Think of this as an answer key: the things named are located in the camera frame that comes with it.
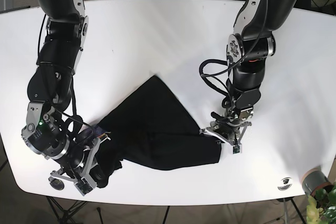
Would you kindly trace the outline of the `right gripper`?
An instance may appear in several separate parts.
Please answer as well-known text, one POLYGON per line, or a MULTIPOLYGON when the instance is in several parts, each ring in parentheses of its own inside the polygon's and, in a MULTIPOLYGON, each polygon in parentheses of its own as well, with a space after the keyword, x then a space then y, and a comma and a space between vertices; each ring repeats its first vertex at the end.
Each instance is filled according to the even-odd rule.
POLYGON ((82 196, 97 187, 90 171, 98 165, 95 158, 100 145, 111 138, 105 132, 93 140, 90 148, 90 132, 82 132, 84 125, 80 116, 62 119, 63 113, 53 106, 29 106, 22 139, 36 154, 57 162, 61 169, 52 171, 50 178, 72 182, 82 196), (79 175, 79 178, 63 176, 79 175))

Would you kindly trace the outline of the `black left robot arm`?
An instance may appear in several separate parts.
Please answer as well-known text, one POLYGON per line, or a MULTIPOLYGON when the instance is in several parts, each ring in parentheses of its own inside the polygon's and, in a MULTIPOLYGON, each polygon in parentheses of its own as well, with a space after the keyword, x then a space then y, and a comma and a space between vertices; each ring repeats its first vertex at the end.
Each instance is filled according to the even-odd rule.
POLYGON ((213 122, 201 129, 241 153, 241 140, 251 126, 260 100, 266 59, 276 52, 273 31, 279 29, 297 0, 246 0, 228 38, 226 60, 208 59, 199 66, 205 84, 224 95, 224 114, 211 113, 213 122))

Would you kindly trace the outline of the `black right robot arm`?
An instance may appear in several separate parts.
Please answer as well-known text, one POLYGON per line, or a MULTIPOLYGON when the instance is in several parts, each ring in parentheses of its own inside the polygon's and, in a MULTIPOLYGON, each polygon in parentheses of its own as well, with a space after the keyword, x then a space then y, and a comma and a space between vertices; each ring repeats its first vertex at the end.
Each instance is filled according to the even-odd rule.
POLYGON ((83 0, 38 0, 44 11, 39 32, 37 69, 27 95, 22 139, 36 154, 60 165, 49 182, 61 190, 64 181, 86 195, 103 186, 105 174, 97 160, 108 132, 77 114, 73 77, 83 51, 89 18, 83 0))

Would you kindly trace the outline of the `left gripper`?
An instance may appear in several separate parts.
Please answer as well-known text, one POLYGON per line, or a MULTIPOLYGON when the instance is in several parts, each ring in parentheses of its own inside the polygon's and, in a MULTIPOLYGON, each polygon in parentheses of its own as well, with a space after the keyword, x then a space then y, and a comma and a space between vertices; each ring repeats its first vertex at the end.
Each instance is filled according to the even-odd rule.
POLYGON ((248 120, 253 117, 254 107, 248 105, 238 108, 230 101, 222 101, 224 109, 223 118, 218 120, 218 125, 209 126, 201 129, 202 134, 214 136, 225 143, 230 143, 233 154, 242 152, 242 138, 249 126, 252 125, 248 120))

